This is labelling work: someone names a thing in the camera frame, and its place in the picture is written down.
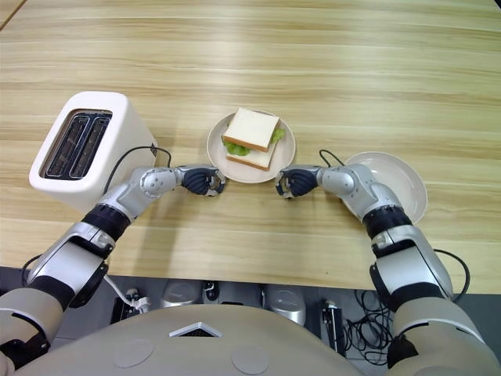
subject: white plate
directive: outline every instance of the white plate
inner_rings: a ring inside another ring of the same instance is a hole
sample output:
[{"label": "white plate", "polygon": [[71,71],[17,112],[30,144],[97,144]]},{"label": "white plate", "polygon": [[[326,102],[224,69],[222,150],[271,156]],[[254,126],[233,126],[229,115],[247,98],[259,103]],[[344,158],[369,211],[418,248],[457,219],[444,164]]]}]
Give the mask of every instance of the white plate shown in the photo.
[{"label": "white plate", "polygon": [[345,164],[361,164],[370,168],[378,182],[395,192],[411,221],[418,222],[423,218],[428,203],[426,187],[416,170],[402,159],[368,151],[350,157]]},{"label": "white plate", "polygon": [[[264,111],[258,111],[263,114],[269,114]],[[285,129],[285,135],[276,144],[273,157],[270,162],[269,170],[263,171],[259,168],[246,166],[226,159],[226,148],[222,144],[221,137],[228,128],[229,122],[235,114],[230,114],[220,120],[211,130],[207,138],[207,155],[211,163],[228,179],[240,183],[263,183],[274,179],[282,168],[287,167],[294,159],[296,152],[296,141],[288,125],[282,119],[279,120],[279,127]]]}]

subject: white bread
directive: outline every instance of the white bread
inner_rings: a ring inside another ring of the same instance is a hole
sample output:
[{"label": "white bread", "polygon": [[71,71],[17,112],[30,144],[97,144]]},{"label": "white bread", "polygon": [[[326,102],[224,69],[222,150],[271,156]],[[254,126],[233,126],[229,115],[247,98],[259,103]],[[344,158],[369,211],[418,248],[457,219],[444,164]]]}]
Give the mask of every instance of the white bread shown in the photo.
[{"label": "white bread", "polygon": [[269,144],[267,152],[251,150],[248,155],[244,156],[226,153],[226,159],[268,171],[269,164],[272,160],[273,152],[275,151],[276,148],[276,144],[277,143]]},{"label": "white bread", "polygon": [[239,108],[222,139],[261,152],[269,151],[269,141],[279,118]]}]

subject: green lettuce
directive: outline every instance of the green lettuce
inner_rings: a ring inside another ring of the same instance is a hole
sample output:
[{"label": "green lettuce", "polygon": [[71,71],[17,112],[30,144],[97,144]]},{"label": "green lettuce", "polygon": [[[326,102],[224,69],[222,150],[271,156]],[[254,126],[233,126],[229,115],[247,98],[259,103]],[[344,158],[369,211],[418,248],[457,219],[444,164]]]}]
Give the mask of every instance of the green lettuce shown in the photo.
[{"label": "green lettuce", "polygon": [[277,128],[273,131],[270,143],[277,143],[285,135],[285,129]]},{"label": "green lettuce", "polygon": [[[275,131],[273,131],[272,138],[270,139],[270,143],[277,143],[284,135],[285,129],[275,129]],[[251,152],[251,149],[249,149],[248,147],[236,145],[235,143],[229,143],[225,140],[222,140],[222,144],[230,154],[240,155],[241,157],[244,157]]]},{"label": "green lettuce", "polygon": [[226,149],[230,154],[240,155],[241,157],[243,157],[251,152],[251,149],[245,146],[236,145],[235,143],[229,143],[225,140],[223,140],[222,143],[224,146],[226,146]]}]

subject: wooden table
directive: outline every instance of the wooden table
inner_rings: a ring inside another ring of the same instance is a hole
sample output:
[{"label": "wooden table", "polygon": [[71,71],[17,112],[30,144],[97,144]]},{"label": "wooden table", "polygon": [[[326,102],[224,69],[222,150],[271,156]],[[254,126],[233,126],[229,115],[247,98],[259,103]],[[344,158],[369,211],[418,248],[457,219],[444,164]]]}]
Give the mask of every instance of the wooden table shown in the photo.
[{"label": "wooden table", "polygon": [[26,0],[0,0],[0,31]]},{"label": "wooden table", "polygon": [[[20,267],[81,214],[29,186],[60,108],[83,90],[127,95],[174,164],[207,161],[237,107],[294,130],[296,162],[326,147],[408,161],[429,195],[420,227],[501,293],[501,20],[491,0],[165,2],[30,0],[0,33],[0,264]],[[110,272],[371,288],[361,225],[322,190],[272,183],[168,194],[122,237]],[[443,258],[456,290],[463,271]]]}]

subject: white cable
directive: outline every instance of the white cable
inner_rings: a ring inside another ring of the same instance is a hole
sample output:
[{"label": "white cable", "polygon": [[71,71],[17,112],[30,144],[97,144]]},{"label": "white cable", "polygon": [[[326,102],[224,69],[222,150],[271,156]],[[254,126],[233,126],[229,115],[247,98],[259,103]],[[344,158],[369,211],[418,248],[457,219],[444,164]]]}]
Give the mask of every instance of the white cable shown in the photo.
[{"label": "white cable", "polygon": [[139,313],[146,313],[150,310],[150,298],[147,296],[138,300],[130,301],[125,297],[122,291],[120,291],[120,288],[118,288],[118,286],[111,280],[110,276],[105,274],[104,280],[115,290],[118,297],[128,306],[137,309]]}]

